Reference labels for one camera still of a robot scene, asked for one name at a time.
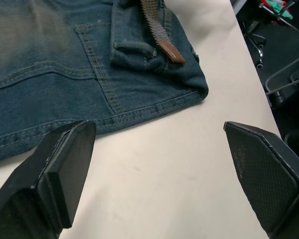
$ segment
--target stitching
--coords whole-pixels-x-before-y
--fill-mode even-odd
[[[73,121],[62,121],[62,123],[72,123]],[[42,129],[46,129],[46,128],[49,128],[50,126],[52,126],[52,125],[54,125],[54,124],[59,124],[59,123],[50,123],[50,124],[48,124],[48,125],[45,125],[45,126],[43,126],[43,127],[40,127],[40,129],[42,130]],[[49,133],[49,132],[45,132],[45,133],[41,133],[41,134],[37,134],[37,135],[33,135],[33,136],[30,136],[30,137],[27,137],[27,139],[28,138],[34,138],[34,137],[39,137],[39,136],[41,136],[41,135],[45,135],[45,134],[47,134],[47,133]],[[13,141],[13,142],[10,142],[10,143],[6,143],[6,144],[2,144],[2,145],[0,145],[0,147],[4,147],[4,146],[7,146],[7,145],[10,145],[10,144],[15,144],[15,143],[18,143],[18,142],[20,142],[20,141],[23,141],[23,139],[18,139],[18,140],[16,140],[16,141]]]
[[[93,51],[92,43],[91,43],[90,39],[87,37],[87,35],[86,35],[85,31],[84,31],[84,26],[81,26],[80,28],[81,28],[81,32],[85,35],[85,38],[86,38],[86,39],[88,40],[88,42],[89,42],[90,49]],[[91,64],[92,64],[93,68],[95,69],[95,72],[96,72],[96,74],[97,74],[98,79],[100,80],[100,84],[102,84],[103,77],[101,76],[100,72],[98,71],[98,68],[95,66],[93,60],[91,60]],[[105,88],[108,89],[107,84],[102,84],[102,85],[103,85],[103,87],[105,87]],[[107,98],[109,99],[110,103],[111,103],[112,105],[114,105],[114,103],[113,103],[113,101],[112,101],[112,98],[110,98],[110,97],[107,97]]]
[[[112,12],[112,23],[111,23],[111,36],[110,36],[110,62],[114,61],[115,58],[115,42],[116,42],[116,15],[117,15],[117,5],[119,4],[119,2],[114,1],[113,2],[113,12]]]
[[[16,74],[16,73],[18,73],[20,71],[23,71],[25,69],[32,68],[32,67],[35,67],[35,66],[38,66],[38,65],[42,65],[42,64],[45,64],[45,63],[52,63],[52,64],[55,64],[56,67],[61,67],[61,68],[65,68],[65,69],[69,69],[69,70],[74,70],[74,71],[91,71],[90,69],[74,69],[74,68],[65,67],[65,66],[62,66],[62,65],[60,65],[58,63],[55,63],[53,61],[41,61],[41,62],[35,62],[32,66],[24,67],[24,68],[22,68],[22,69],[20,69],[18,71],[15,71],[15,72],[11,73],[10,75],[8,75],[7,77],[1,78],[0,81],[3,80],[3,79],[7,79],[7,78],[13,76],[14,74]]]
[[[166,33],[169,36],[169,38],[171,39],[171,14],[170,11],[167,8],[164,8],[164,28],[166,29]],[[166,60],[166,65],[165,68],[163,70],[163,74],[166,73],[166,71],[169,68],[169,58],[167,56],[165,56],[165,60]]]
[[[34,70],[27,71],[27,72],[25,72],[25,73],[23,73],[23,74],[21,74],[21,75],[18,75],[18,76],[16,76],[16,77],[13,77],[13,78],[11,78],[11,79],[8,79],[8,80],[6,80],[6,81],[3,81],[2,83],[0,83],[0,86],[1,86],[1,85],[4,85],[4,84],[6,84],[6,83],[8,83],[8,82],[10,82],[10,81],[13,81],[13,80],[15,80],[15,79],[17,79],[17,78],[19,78],[19,77],[21,77],[21,76],[24,76],[24,75],[26,75],[26,74],[29,74],[30,72],[37,71],[37,70],[39,70],[39,69],[43,69],[43,68],[48,68],[48,67],[51,67],[51,68],[58,68],[58,66],[42,66],[42,67],[38,67],[38,68],[36,68],[36,69],[34,69]],[[63,71],[63,74],[69,74],[69,75],[86,75],[86,73],[75,73],[75,72],[65,71],[65,70],[62,70],[62,68],[59,68],[59,70]]]
[[[140,39],[141,39],[141,42],[144,42],[143,31],[140,31]],[[145,54],[145,50],[144,49],[143,49],[143,55],[144,55],[144,70],[146,70],[146,67],[147,67],[147,58],[146,58],[146,54]]]
[[[187,95],[184,95],[184,96],[181,96],[181,97],[178,97],[178,98],[169,100],[169,101],[167,101],[167,102],[164,102],[164,103],[160,103],[160,104],[151,106],[151,107],[149,107],[149,108],[147,108],[147,109],[136,110],[136,111],[134,111],[134,112],[131,112],[131,113],[124,113],[124,114],[122,114],[122,115],[120,115],[120,116],[115,116],[115,117],[117,117],[117,118],[122,118],[122,117],[124,117],[124,118],[125,118],[125,117],[128,117],[129,115],[133,115],[133,114],[137,114],[137,113],[140,113],[140,114],[141,114],[142,112],[148,112],[148,111],[150,111],[151,109],[156,108],[157,106],[164,106],[164,105],[170,104],[170,103],[172,103],[172,102],[175,102],[175,101],[177,101],[177,100],[183,100],[183,99],[192,97],[192,95],[196,95],[196,94],[197,94],[197,92],[192,92],[192,93],[189,93],[189,94],[187,94]],[[195,98],[192,99],[192,100],[184,101],[184,102],[182,103],[182,105],[187,104],[187,103],[190,103],[190,102],[193,102],[193,101],[196,101],[198,98],[199,98],[199,97],[197,96],[197,97],[195,97]],[[168,107],[168,108],[166,108],[166,109],[163,109],[163,110],[160,110],[160,111],[156,111],[156,112],[153,112],[153,113],[148,113],[147,116],[152,116],[152,115],[154,115],[154,114],[159,114],[159,113],[161,113],[161,112],[168,111],[168,110],[175,109],[175,108],[179,108],[179,105],[177,105],[177,106],[172,106],[172,107]],[[133,117],[133,118],[130,118],[130,119],[127,119],[127,120],[120,120],[119,122],[116,122],[116,123],[106,123],[106,124],[102,125],[102,127],[107,127],[107,126],[110,126],[110,125],[122,124],[122,123],[125,123],[125,122],[129,122],[129,121],[132,121],[132,120],[135,120],[135,119],[142,118],[142,117],[144,117],[144,116],[137,116],[137,117]],[[78,119],[55,120],[55,121],[52,121],[52,122],[43,124],[44,126],[40,126],[40,129],[42,130],[42,129],[48,128],[48,127],[50,127],[50,126],[53,125],[53,124],[59,124],[59,123],[71,123],[71,122],[74,122],[74,121],[77,121],[77,120],[78,120]],[[96,124],[98,124],[98,122],[108,121],[108,120],[113,120],[113,117],[106,118],[106,119],[98,119],[98,120],[94,120],[94,122],[96,122]],[[29,132],[31,132],[31,131],[35,131],[35,130],[38,130],[38,128],[36,127],[36,128],[30,129],[30,130],[28,130],[28,129],[23,129],[23,130],[21,130],[21,131],[19,131],[19,132],[14,132],[14,133],[12,133],[12,134],[7,134],[7,135],[4,135],[4,136],[1,136],[0,139],[10,137],[10,136],[13,135],[13,134],[26,134],[26,133],[29,133]],[[32,138],[32,137],[35,137],[35,136],[39,137],[39,136],[44,135],[44,134],[34,135],[34,136],[31,136],[31,137],[27,137],[27,138]],[[19,140],[17,140],[17,141],[14,141],[14,142],[10,142],[10,143],[4,144],[4,145],[15,144],[15,143],[17,143],[17,142],[19,142],[19,141],[21,141],[21,139],[19,139]]]
[[[53,120],[53,121],[41,124],[42,126],[40,127],[40,129],[48,128],[53,124],[68,123],[68,122],[73,122],[73,121],[78,121],[78,119]],[[37,130],[36,127],[32,127],[32,128],[28,128],[28,129],[22,129],[22,130],[19,130],[19,131],[10,133],[10,134],[2,135],[2,136],[0,136],[0,140],[3,140],[4,138],[7,138],[7,137],[11,137],[13,134],[23,135],[23,134],[26,134],[26,133],[29,133],[29,132],[32,132],[32,131],[36,131],[36,130]]]
[[[85,27],[85,28],[88,28],[88,27],[93,27],[94,25],[108,25],[108,24],[111,24],[110,22],[93,22],[93,23],[87,23],[87,24],[77,24],[75,25],[76,27],[80,28],[80,27]]]
[[[85,50],[85,52],[86,52],[86,54],[87,54],[87,57],[88,57],[88,59],[89,59],[89,62],[90,62],[90,64],[92,65],[92,69],[93,69],[93,72],[94,72],[94,74],[96,75],[96,77],[97,77],[97,79],[99,79],[98,80],[98,82],[99,82],[99,84],[100,84],[100,87],[101,87],[101,89],[102,89],[102,92],[103,92],[103,94],[104,94],[104,96],[105,96],[105,99],[108,101],[108,104],[109,104],[109,106],[110,106],[110,109],[112,110],[112,112],[114,113],[114,114],[116,114],[116,112],[115,112],[115,110],[113,109],[113,103],[112,103],[112,99],[110,99],[108,96],[107,96],[107,94],[106,94],[106,92],[105,92],[105,89],[104,89],[104,87],[105,87],[105,85],[103,85],[102,84],[102,82],[101,82],[101,76],[99,75],[99,72],[96,70],[96,69],[94,69],[94,63],[93,63],[93,61],[91,61],[91,59],[90,59],[90,57],[91,57],[91,50],[89,49],[89,46],[87,46],[86,45],[86,42],[87,42],[87,35],[85,34],[85,31],[84,31],[84,25],[77,25],[76,26],[76,31],[77,31],[77,33],[78,33],[78,36],[79,36],[79,38],[80,38],[80,40],[81,40],[81,43],[82,43],[82,45],[83,45],[83,47],[84,47],[84,50]]]
[[[107,82],[107,77],[106,77],[105,73],[103,72],[100,63],[98,62],[98,59],[97,59],[96,54],[95,54],[95,51],[94,51],[94,49],[93,49],[93,47],[92,47],[92,43],[91,43],[89,37],[87,36],[87,34],[85,33],[85,30],[84,30],[83,27],[82,27],[82,31],[83,31],[83,33],[84,33],[84,35],[85,35],[85,38],[88,40],[89,45],[90,45],[90,49],[91,49],[91,51],[92,51],[92,53],[93,53],[93,55],[94,55],[94,58],[92,58],[91,63],[92,63],[92,65],[94,66],[96,72],[99,72],[99,77],[100,77],[99,79],[100,79],[101,82],[104,82],[104,85],[105,85],[106,88],[108,89],[108,90],[107,90],[107,91],[108,91],[107,93],[111,95],[111,97],[109,97],[109,100],[112,102],[112,104],[113,104],[115,107],[118,107],[118,108],[119,108],[119,111],[120,111],[121,113],[123,113],[124,111],[123,111],[123,109],[122,109],[120,103],[117,101],[117,99],[116,99],[116,97],[115,97],[115,94],[114,94],[112,88],[109,86],[109,84],[108,84],[108,82]]]
[[[185,102],[183,102],[182,105],[187,104],[187,103],[190,103],[190,102],[193,102],[193,101],[196,101],[197,99],[198,99],[198,97],[195,98],[195,99],[192,99],[192,100],[190,100],[190,101],[185,101]],[[157,112],[149,113],[148,116],[152,116],[152,115],[155,115],[155,114],[159,114],[159,113],[161,113],[161,112],[165,112],[165,111],[168,111],[168,110],[172,110],[172,109],[174,109],[174,108],[179,108],[179,105],[178,105],[178,106],[169,107],[169,108],[163,109],[163,110],[161,110],[161,111],[157,111]],[[105,126],[109,126],[109,125],[122,124],[122,123],[125,123],[125,122],[130,122],[130,121],[133,121],[133,120],[135,120],[135,119],[142,118],[142,117],[144,117],[144,116],[137,116],[137,117],[133,117],[133,118],[131,118],[131,119],[127,119],[127,120],[122,120],[122,121],[120,121],[120,122],[116,122],[116,123],[108,123],[108,124],[103,125],[103,127],[105,127]],[[63,122],[63,123],[71,123],[71,122],[73,122],[73,121],[60,121],[60,122]],[[49,125],[46,125],[46,126],[44,126],[43,128],[47,128],[47,127],[49,127],[49,126],[51,126],[51,125],[53,125],[53,124],[57,124],[57,122],[50,123]],[[30,137],[27,137],[27,138],[39,137],[39,136],[46,135],[46,134],[48,134],[48,132],[43,133],[43,134],[39,134],[39,135],[30,136]],[[22,139],[19,139],[19,140],[17,140],[17,141],[10,142],[10,143],[7,143],[7,144],[0,145],[0,147],[7,146],[7,145],[11,145],[11,144],[16,144],[16,143],[18,143],[18,142],[20,142],[20,141],[22,141]]]

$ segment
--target chair wheel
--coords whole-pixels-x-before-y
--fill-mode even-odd
[[[261,69],[264,67],[264,65],[262,63],[257,63],[256,67],[257,67],[257,69]]]

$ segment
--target green object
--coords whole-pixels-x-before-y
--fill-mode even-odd
[[[276,2],[274,0],[266,0],[266,2],[273,8],[275,12],[280,12],[281,9],[283,9],[283,5],[279,2]],[[293,19],[293,16],[286,10],[283,13],[283,17]]]

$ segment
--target seam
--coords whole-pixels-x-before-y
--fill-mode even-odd
[[[118,5],[120,4],[119,1],[113,2],[113,9],[112,9],[112,19],[111,19],[111,29],[110,29],[110,62],[112,63],[115,58],[115,42],[116,42],[116,18],[118,14]]]
[[[93,22],[93,23],[87,23],[87,24],[76,24],[75,26],[80,28],[80,27],[85,27],[85,28],[89,28],[95,25],[108,25],[111,24],[110,22]]]
[[[57,119],[57,120],[53,120],[53,121],[41,124],[42,126],[40,127],[40,129],[49,128],[53,124],[70,123],[70,122],[73,122],[73,121],[78,121],[78,119],[63,119],[63,120]],[[26,133],[29,133],[29,132],[32,132],[32,131],[35,131],[35,130],[38,130],[38,128],[32,127],[30,129],[22,129],[22,130],[19,130],[19,131],[10,133],[10,134],[2,135],[2,136],[0,136],[0,140],[3,140],[4,138],[7,138],[7,137],[11,137],[14,134],[23,135],[23,134],[26,134]]]
[[[42,65],[42,64],[46,64],[46,63],[52,63],[52,64],[55,64],[55,65],[56,65],[55,67],[60,67],[60,68],[64,68],[64,69],[74,70],[74,71],[91,71],[90,69],[74,69],[74,68],[65,67],[65,66],[62,66],[62,65],[60,65],[60,64],[58,64],[58,63],[56,63],[56,62],[53,62],[53,61],[41,61],[41,62],[35,62],[32,66],[27,66],[27,67],[24,67],[24,68],[22,68],[22,69],[20,69],[20,70],[18,70],[18,71],[15,71],[15,72],[11,73],[10,75],[8,75],[8,76],[6,76],[6,77],[4,77],[4,78],[1,78],[0,81],[2,81],[3,79],[7,79],[7,78],[13,76],[14,74],[19,73],[20,71],[23,71],[23,70],[25,70],[25,69],[29,69],[29,68],[32,68],[32,67],[35,67],[35,66],[39,66],[39,65]]]
[[[192,93],[188,93],[187,95],[184,95],[184,96],[181,96],[181,97],[177,97],[177,98],[174,98],[172,100],[168,100],[167,102],[163,102],[163,103],[159,103],[159,104],[156,104],[156,105],[153,105],[153,106],[150,106],[146,109],[142,109],[142,110],[135,110],[133,112],[130,112],[130,113],[123,113],[122,115],[120,116],[113,116],[113,117],[109,117],[109,118],[106,118],[106,119],[95,119],[93,120],[94,122],[96,122],[97,126],[98,126],[98,122],[101,123],[101,122],[106,122],[106,121],[109,121],[109,120],[114,120],[114,118],[126,118],[128,117],[129,115],[135,115],[135,114],[139,114],[139,113],[142,113],[142,112],[148,112],[150,111],[151,109],[155,109],[157,106],[164,106],[164,105],[168,105],[168,104],[171,104],[175,101],[178,101],[178,100],[184,100],[186,98],[189,98],[189,97],[195,97],[194,99],[191,99],[191,100],[185,100],[184,102],[181,103],[181,105],[177,105],[177,106],[171,106],[171,107],[168,107],[166,109],[163,109],[163,110],[159,110],[159,111],[155,111],[155,112],[152,112],[152,113],[148,113],[146,116],[152,116],[152,115],[155,115],[155,114],[159,114],[159,113],[162,113],[162,112],[165,112],[165,111],[169,111],[169,110],[172,110],[172,109],[175,109],[175,108],[181,108],[180,106],[182,105],[185,105],[185,104],[188,104],[190,102],[193,102],[193,101],[197,101],[197,99],[199,99],[199,96],[195,96],[197,95],[197,92],[192,92]],[[104,123],[104,124],[101,124],[99,125],[99,127],[106,127],[106,126],[113,126],[113,125],[117,125],[117,124],[122,124],[122,123],[126,123],[126,122],[130,122],[130,121],[133,121],[135,119],[139,119],[139,118],[142,118],[144,117],[144,115],[141,115],[141,116],[137,116],[137,117],[132,117],[130,119],[126,119],[126,120],[119,120],[118,122],[115,122],[115,123]],[[49,128],[50,126],[54,125],[54,124],[59,124],[59,123],[71,123],[71,122],[75,122],[75,121],[78,121],[78,119],[64,119],[64,120],[55,120],[55,121],[52,121],[52,122],[48,122],[48,123],[45,123],[43,126],[40,126],[39,129],[42,130],[42,129],[45,129],[45,128]],[[13,132],[11,134],[7,134],[7,135],[4,135],[4,136],[1,136],[0,137],[0,140],[1,139],[4,139],[4,138],[7,138],[7,137],[10,137],[14,134],[18,134],[18,136],[22,135],[22,134],[26,134],[26,133],[29,133],[31,131],[35,131],[35,130],[38,130],[38,128],[33,128],[33,129],[23,129],[23,130],[20,130],[20,131],[17,131],[17,132]],[[47,134],[48,132],[46,133],[41,133],[41,134],[38,134],[38,135],[33,135],[33,136],[30,136],[30,137],[27,137],[27,138],[33,138],[33,137],[39,137],[39,136],[42,136],[42,135],[45,135]],[[4,145],[0,145],[0,147],[2,146],[6,146],[6,145],[11,145],[11,144],[15,144],[15,143],[18,143],[22,141],[22,139],[19,139],[19,140],[16,140],[16,141],[13,141],[13,142],[10,142],[10,143],[6,143]]]
[[[144,24],[144,21],[142,19],[142,21],[141,21],[141,26],[142,27],[143,27],[143,24]],[[141,39],[141,42],[144,42],[143,31],[140,31],[140,39]],[[147,67],[147,58],[146,58],[145,50],[143,50],[143,56],[144,56],[144,70],[146,70],[146,67]]]
[[[169,33],[170,33],[170,37],[169,37],[169,39],[170,39],[170,41],[172,42],[172,40],[173,40],[173,30],[172,30],[172,17],[173,17],[173,12],[169,9],[169,8],[166,8],[166,10],[167,10],[167,12],[168,12],[168,16],[169,16]],[[171,72],[173,72],[174,71],[174,66],[175,66],[175,64],[173,64],[172,62],[170,62],[170,64],[169,64],[169,67],[170,67],[170,71]]]
[[[55,70],[61,70],[62,72],[57,72],[56,71],[56,73],[59,73],[59,74],[68,74],[68,75],[78,75],[78,76],[80,76],[80,75],[86,75],[86,73],[75,73],[75,72],[69,72],[69,71],[66,71],[66,70],[62,70],[62,68],[58,68],[58,66],[42,66],[42,67],[38,67],[38,68],[36,68],[36,69],[34,69],[34,70],[31,70],[31,71],[27,71],[27,72],[25,72],[25,73],[23,73],[23,74],[21,74],[21,75],[18,75],[18,76],[16,76],[16,77],[13,77],[13,78],[11,78],[11,79],[8,79],[8,80],[6,80],[6,81],[3,81],[3,82],[1,82],[0,83],[0,86],[1,85],[4,85],[4,84],[6,84],[6,83],[9,83],[9,82],[11,82],[11,81],[13,81],[13,80],[15,80],[15,79],[17,79],[17,78],[20,78],[20,77],[22,77],[22,76],[24,76],[24,75],[26,75],[26,74],[29,74],[29,73],[31,73],[31,72],[33,72],[33,71],[37,71],[37,70],[39,70],[39,69],[43,69],[43,68],[52,68],[52,70],[53,70],[53,68],[55,68]]]
[[[105,88],[107,88],[107,90],[105,91],[105,94],[106,94],[106,95],[109,94],[108,99],[109,99],[109,101],[110,101],[110,104],[112,104],[114,107],[117,107],[117,106],[118,106],[118,103],[116,103],[116,102],[113,101],[113,100],[115,100],[115,99],[113,99],[112,92],[111,92],[111,90],[109,89],[109,86],[108,86],[108,84],[107,84],[107,82],[106,82],[106,79],[105,79],[106,77],[105,77],[104,73],[102,72],[101,66],[100,66],[99,63],[98,63],[98,60],[97,60],[97,58],[96,58],[95,51],[94,51],[94,49],[93,49],[93,47],[92,47],[92,43],[91,43],[89,37],[87,36],[87,34],[85,33],[84,26],[82,26],[81,28],[82,28],[82,32],[83,32],[84,35],[85,35],[85,38],[88,40],[89,45],[90,45],[89,55],[91,56],[90,51],[91,51],[91,52],[93,53],[93,55],[94,55],[94,58],[92,58],[92,60],[91,60],[91,64],[92,64],[93,68],[95,69],[96,74],[98,75],[98,79],[99,79],[100,83],[104,82],[104,84],[102,84],[102,85],[103,85]]]
[[[124,111],[123,111],[123,109],[121,107],[121,104],[118,102],[118,100],[116,99],[115,94],[114,94],[112,88],[109,86],[107,77],[106,77],[105,73],[102,70],[102,66],[100,65],[100,63],[99,63],[99,61],[98,61],[98,59],[96,57],[95,51],[94,51],[94,49],[92,47],[92,43],[91,43],[89,37],[87,36],[87,34],[86,34],[83,26],[81,27],[81,31],[84,33],[84,36],[88,40],[88,43],[90,45],[90,47],[89,47],[90,48],[89,55],[91,56],[90,52],[92,52],[93,55],[94,55],[94,56],[91,56],[91,58],[92,58],[91,59],[91,64],[93,65],[93,68],[95,69],[95,72],[98,75],[100,82],[104,82],[103,85],[107,88],[107,91],[105,93],[109,94],[108,99],[110,100],[111,104],[115,107],[115,109],[119,108],[119,112],[123,113]]]
[[[171,13],[168,10],[168,8],[164,8],[164,28],[166,30],[167,35],[171,39]],[[165,60],[166,60],[166,64],[163,70],[163,74],[165,74],[165,72],[168,70],[170,64],[169,58],[167,56],[165,56]]]

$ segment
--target jeans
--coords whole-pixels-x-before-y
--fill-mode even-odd
[[[139,0],[0,0],[0,160],[70,122],[110,133],[207,96],[198,56],[157,2],[185,64],[157,47]]]

